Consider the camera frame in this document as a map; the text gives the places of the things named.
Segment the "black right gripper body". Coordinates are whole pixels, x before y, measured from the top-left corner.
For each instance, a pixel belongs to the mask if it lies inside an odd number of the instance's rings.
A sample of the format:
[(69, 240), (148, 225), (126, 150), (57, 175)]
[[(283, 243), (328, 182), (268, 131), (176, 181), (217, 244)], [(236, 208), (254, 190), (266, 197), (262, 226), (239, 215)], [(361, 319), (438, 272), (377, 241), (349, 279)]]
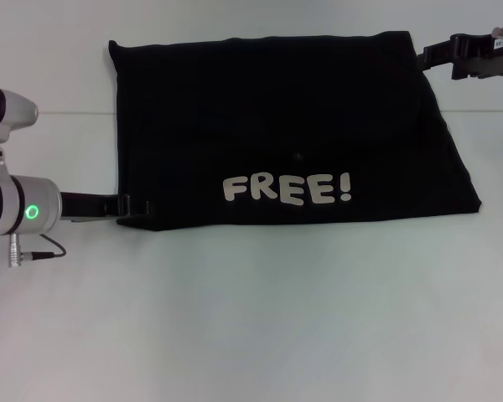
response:
[(491, 35), (456, 34), (451, 38), (453, 80), (503, 77), (503, 45)]

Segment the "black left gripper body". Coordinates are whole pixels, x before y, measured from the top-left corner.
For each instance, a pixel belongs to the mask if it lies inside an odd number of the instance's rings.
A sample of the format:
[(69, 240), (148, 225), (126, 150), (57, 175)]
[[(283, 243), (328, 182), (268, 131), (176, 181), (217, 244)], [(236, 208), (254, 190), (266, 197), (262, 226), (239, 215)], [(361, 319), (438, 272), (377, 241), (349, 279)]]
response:
[(61, 194), (62, 219), (116, 219), (120, 216), (117, 195)]

